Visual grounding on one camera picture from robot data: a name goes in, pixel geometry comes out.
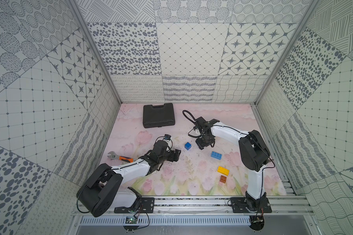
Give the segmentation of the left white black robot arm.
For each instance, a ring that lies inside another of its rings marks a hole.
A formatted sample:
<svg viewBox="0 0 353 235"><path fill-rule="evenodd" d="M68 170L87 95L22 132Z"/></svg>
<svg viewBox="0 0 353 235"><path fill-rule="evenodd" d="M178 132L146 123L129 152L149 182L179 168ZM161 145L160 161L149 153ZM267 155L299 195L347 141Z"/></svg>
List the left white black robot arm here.
<svg viewBox="0 0 353 235"><path fill-rule="evenodd" d="M138 212L142 208L142 195L132 187L122 185L139 177L159 171L164 162L177 162L181 155L179 149L171 149L171 140L158 140L153 149L131 163L121 166L99 165L85 181L76 194L76 208L82 204L86 213L99 217L108 209L114 208Z"/></svg>

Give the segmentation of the dark blue square lego brick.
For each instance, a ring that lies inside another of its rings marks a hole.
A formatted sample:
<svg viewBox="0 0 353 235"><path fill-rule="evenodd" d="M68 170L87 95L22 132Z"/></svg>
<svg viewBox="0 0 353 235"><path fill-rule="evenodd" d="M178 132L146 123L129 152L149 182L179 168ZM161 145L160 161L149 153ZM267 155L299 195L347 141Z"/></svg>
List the dark blue square lego brick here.
<svg viewBox="0 0 353 235"><path fill-rule="evenodd" d="M184 147L185 147L186 150L190 150L191 147L192 147L192 145L191 145L191 143L187 142L187 143L184 145Z"/></svg>

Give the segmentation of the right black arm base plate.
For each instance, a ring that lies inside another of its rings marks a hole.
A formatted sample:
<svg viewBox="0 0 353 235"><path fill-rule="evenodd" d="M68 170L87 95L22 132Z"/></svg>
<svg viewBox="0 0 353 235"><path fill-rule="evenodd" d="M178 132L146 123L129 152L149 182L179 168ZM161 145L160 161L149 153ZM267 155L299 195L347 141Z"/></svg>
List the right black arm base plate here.
<svg viewBox="0 0 353 235"><path fill-rule="evenodd" d="M252 199L251 197L232 197L229 200L233 213L271 213L272 208L266 196L260 199Z"/></svg>

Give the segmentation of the light blue long lego brick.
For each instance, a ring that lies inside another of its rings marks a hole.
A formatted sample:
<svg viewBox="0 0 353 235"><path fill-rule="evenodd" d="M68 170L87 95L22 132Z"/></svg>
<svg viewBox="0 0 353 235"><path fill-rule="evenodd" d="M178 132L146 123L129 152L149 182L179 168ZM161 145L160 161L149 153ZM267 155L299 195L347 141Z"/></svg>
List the light blue long lego brick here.
<svg viewBox="0 0 353 235"><path fill-rule="evenodd" d="M222 159L222 154L220 153L217 153L217 152L212 152L211 155L210 155L212 158L215 158L217 160L221 160Z"/></svg>

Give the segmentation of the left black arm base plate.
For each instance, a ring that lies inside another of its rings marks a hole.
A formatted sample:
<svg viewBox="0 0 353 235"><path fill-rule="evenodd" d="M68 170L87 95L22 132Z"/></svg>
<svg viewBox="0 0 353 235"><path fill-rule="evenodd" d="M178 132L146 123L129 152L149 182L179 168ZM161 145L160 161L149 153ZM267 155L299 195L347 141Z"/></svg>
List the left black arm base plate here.
<svg viewBox="0 0 353 235"><path fill-rule="evenodd" d="M155 205L154 197L142 197L137 198L134 204L130 207L116 207L114 213L153 213Z"/></svg>

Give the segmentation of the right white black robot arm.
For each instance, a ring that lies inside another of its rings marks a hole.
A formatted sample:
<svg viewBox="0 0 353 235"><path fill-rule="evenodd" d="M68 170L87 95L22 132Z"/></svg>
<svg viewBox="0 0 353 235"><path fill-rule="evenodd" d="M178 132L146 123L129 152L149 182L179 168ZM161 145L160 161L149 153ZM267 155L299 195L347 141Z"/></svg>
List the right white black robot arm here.
<svg viewBox="0 0 353 235"><path fill-rule="evenodd" d="M192 121L197 131L196 144L199 149L214 146L215 138L222 138L232 144L237 144L240 150L240 158L248 169L248 188L245 194L247 210L259 211L261 204L266 201L264 189L264 170L267 164L272 162L270 151L261 134L253 130L251 132L235 129L227 126L217 119L206 121L199 117Z"/></svg>

